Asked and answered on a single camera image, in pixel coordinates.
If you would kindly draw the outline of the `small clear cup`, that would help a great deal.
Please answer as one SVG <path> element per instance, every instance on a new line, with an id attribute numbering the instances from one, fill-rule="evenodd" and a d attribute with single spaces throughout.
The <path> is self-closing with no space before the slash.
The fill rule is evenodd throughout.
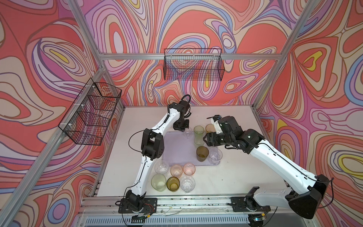
<path id="1" fill-rule="evenodd" d="M 183 135 L 185 138 L 190 138 L 193 135 L 193 131 L 190 128 L 186 128 Z"/>

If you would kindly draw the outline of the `clear faceted cup back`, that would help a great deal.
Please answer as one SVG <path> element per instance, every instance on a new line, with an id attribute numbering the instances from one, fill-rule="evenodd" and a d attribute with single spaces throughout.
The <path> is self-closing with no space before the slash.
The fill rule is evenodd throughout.
<path id="1" fill-rule="evenodd" d="M 223 153 L 217 147 L 210 148 L 208 160 L 211 165 L 219 165 L 221 159 L 223 158 Z"/>

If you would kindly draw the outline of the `pale green cup front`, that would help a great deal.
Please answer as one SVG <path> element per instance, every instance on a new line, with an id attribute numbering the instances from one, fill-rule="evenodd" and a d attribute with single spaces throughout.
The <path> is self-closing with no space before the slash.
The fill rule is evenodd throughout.
<path id="1" fill-rule="evenodd" d="M 195 137 L 194 138 L 194 145 L 198 148 L 200 146 L 204 146 L 205 142 L 203 140 L 203 137 Z"/>

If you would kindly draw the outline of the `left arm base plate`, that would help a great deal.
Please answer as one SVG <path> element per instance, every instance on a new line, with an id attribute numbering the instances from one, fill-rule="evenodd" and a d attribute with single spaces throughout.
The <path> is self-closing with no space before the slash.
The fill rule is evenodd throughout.
<path id="1" fill-rule="evenodd" d="M 145 198 L 140 207 L 133 207 L 129 202 L 121 199 L 115 203 L 118 213 L 122 214 L 153 214 L 157 211 L 157 198 Z"/>

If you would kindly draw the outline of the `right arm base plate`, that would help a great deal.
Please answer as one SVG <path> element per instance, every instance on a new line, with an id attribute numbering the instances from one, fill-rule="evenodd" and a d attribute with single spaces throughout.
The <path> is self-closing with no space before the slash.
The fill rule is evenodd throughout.
<path id="1" fill-rule="evenodd" d="M 234 212 L 270 212 L 269 206 L 259 205 L 251 196 L 246 197 L 231 197 L 231 202 L 228 203 L 233 208 Z"/>

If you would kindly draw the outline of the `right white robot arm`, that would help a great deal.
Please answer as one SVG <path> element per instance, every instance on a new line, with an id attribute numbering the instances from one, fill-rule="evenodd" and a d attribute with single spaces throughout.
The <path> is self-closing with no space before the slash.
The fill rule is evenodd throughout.
<path id="1" fill-rule="evenodd" d="M 246 209 L 255 211 L 265 206 L 289 208 L 305 219 L 312 219 L 320 207 L 330 180 L 303 169 L 274 148 L 260 133 L 253 129 L 234 134 L 207 133 L 203 140 L 209 147 L 224 146 L 240 149 L 262 161 L 287 183 L 279 190 L 253 187 L 244 199 Z"/>

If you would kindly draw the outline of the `bright green cup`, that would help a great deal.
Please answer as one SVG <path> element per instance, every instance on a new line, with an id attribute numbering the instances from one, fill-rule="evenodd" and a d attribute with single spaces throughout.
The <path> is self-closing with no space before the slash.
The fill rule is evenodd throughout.
<path id="1" fill-rule="evenodd" d="M 204 130 L 204 127 L 203 126 L 201 126 L 201 125 L 197 125 L 197 126 L 195 126 L 194 127 L 194 137 L 196 138 L 196 139 L 202 139 L 203 138 L 203 136 L 204 136 L 204 132 L 205 132 L 205 130 Z"/>

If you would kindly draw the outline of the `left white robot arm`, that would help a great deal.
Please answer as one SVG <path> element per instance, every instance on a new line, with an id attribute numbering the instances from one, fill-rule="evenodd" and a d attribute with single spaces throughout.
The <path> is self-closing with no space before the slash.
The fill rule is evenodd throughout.
<path id="1" fill-rule="evenodd" d="M 127 204 L 134 211 L 143 209 L 148 175 L 154 160 L 159 159 L 164 152 L 164 136 L 171 127 L 176 131 L 185 131 L 189 127 L 190 115 L 188 101 L 173 102 L 167 106 L 167 113 L 154 127 L 142 131 L 140 169 L 134 184 L 125 189 L 122 205 Z"/>

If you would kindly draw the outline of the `yellow plastic cup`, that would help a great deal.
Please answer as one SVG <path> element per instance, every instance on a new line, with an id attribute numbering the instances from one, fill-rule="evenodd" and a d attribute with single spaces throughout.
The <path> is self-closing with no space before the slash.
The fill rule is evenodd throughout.
<path id="1" fill-rule="evenodd" d="M 206 133 L 212 133 L 212 132 L 216 132 L 215 127 L 213 124 L 208 124 L 205 127 Z"/>

